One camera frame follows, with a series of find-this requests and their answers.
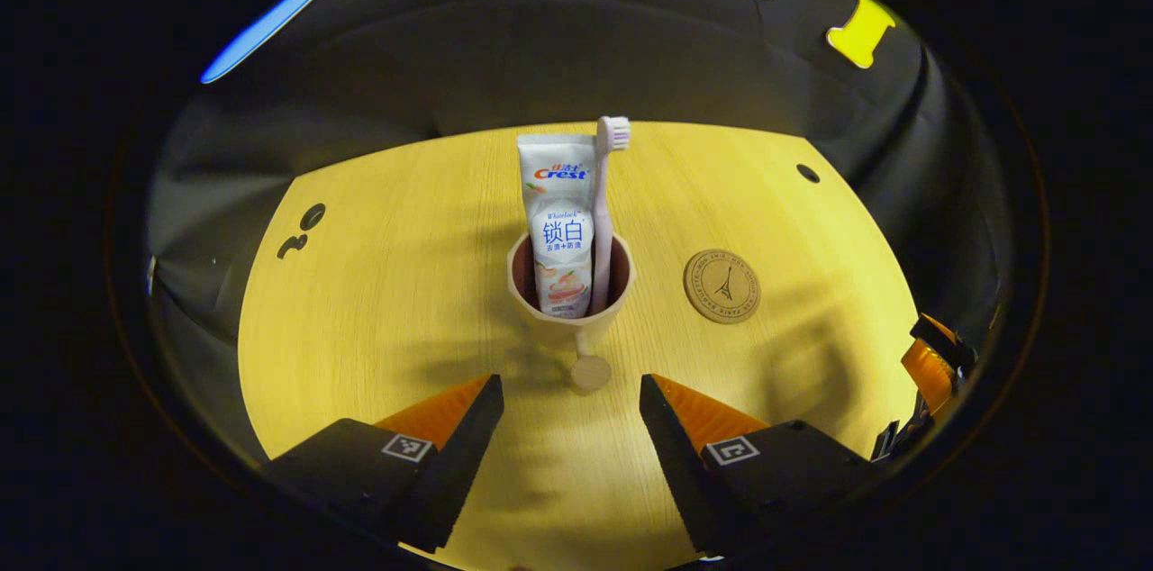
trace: pink toothbrush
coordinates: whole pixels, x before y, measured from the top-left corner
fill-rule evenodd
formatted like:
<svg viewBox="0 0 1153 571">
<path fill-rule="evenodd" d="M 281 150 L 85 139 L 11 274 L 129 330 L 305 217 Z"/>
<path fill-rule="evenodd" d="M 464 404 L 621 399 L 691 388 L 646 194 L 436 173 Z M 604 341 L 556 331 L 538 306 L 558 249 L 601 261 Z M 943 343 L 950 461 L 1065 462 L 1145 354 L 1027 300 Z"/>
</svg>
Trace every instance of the pink toothbrush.
<svg viewBox="0 0 1153 571">
<path fill-rule="evenodd" d="M 609 217 L 609 153 L 628 148 L 632 129 L 625 117 L 596 121 L 596 157 L 601 160 L 593 209 L 593 300 L 589 316 L 603 311 L 609 300 L 609 260 L 612 254 L 612 218 Z"/>
</svg>

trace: toothpaste tube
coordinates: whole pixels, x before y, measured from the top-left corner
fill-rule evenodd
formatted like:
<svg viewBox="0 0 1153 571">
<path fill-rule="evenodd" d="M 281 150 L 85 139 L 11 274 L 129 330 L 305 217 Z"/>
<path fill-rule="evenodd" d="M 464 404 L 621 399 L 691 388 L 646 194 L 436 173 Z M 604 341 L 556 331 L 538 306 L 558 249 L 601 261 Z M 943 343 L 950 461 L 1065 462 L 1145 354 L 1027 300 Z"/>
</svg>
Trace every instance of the toothpaste tube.
<svg viewBox="0 0 1153 571">
<path fill-rule="evenodd" d="M 591 299 L 595 141 L 578 134 L 517 137 L 536 292 L 541 311 L 555 317 L 580 318 Z"/>
</svg>

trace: wooden tabletop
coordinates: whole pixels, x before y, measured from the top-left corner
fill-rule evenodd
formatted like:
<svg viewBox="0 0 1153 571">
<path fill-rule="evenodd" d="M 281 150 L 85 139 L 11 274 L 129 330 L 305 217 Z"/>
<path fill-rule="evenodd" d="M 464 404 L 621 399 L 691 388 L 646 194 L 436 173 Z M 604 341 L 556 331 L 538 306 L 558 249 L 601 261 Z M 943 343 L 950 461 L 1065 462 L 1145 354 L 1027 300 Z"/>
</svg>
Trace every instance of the wooden tabletop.
<svg viewBox="0 0 1153 571">
<path fill-rule="evenodd" d="M 687 123 L 634 122 L 628 150 L 610 159 L 609 205 L 639 278 L 595 348 L 612 380 L 589 396 L 570 390 L 575 353 L 527 343 L 506 287 L 505 256 L 526 226 L 515 138 L 594 132 L 488 130 L 296 178 L 241 313 L 241 385 L 267 454 L 337 419 L 372 423 L 497 373 L 504 416 L 435 557 L 484 570 L 665 569 L 699 555 L 638 410 L 641 375 L 769 423 L 807 420 L 866 457 L 890 420 L 910 416 L 915 386 L 899 360 L 917 313 L 865 206 L 802 138 Z M 317 203 L 323 218 L 302 231 Z M 760 279 L 744 323 L 714 323 L 687 300 L 686 263 L 714 248 Z"/>
</svg>

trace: beige cup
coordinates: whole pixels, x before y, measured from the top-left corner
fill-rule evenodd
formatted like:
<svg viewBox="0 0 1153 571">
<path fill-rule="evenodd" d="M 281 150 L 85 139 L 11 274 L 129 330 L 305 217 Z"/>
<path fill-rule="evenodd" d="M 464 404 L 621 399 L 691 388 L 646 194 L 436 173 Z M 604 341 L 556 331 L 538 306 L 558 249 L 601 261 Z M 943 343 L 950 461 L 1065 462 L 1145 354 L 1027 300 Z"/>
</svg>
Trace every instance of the beige cup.
<svg viewBox="0 0 1153 571">
<path fill-rule="evenodd" d="M 508 293 L 528 326 L 530 339 L 550 348 L 575 350 L 579 360 L 573 367 L 573 382 L 581 389 L 591 390 L 608 382 L 608 365 L 593 356 L 593 346 L 604 337 L 636 280 L 636 268 L 628 245 L 618 235 L 612 236 L 608 307 L 593 316 L 559 318 L 542 313 L 536 293 L 536 268 L 533 265 L 532 245 L 528 234 L 523 233 L 508 251 L 506 273 Z"/>
</svg>

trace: toothbrush head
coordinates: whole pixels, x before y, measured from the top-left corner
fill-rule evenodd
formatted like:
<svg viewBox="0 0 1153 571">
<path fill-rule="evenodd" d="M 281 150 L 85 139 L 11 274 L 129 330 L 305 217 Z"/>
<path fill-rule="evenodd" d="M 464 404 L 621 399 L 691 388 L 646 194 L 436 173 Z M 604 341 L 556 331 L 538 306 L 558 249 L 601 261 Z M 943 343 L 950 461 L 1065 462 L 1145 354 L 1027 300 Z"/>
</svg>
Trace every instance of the toothbrush head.
<svg viewBox="0 0 1153 571">
<path fill-rule="evenodd" d="M 625 117 L 601 117 L 596 121 L 596 149 L 601 155 L 628 148 L 633 130 Z"/>
</svg>

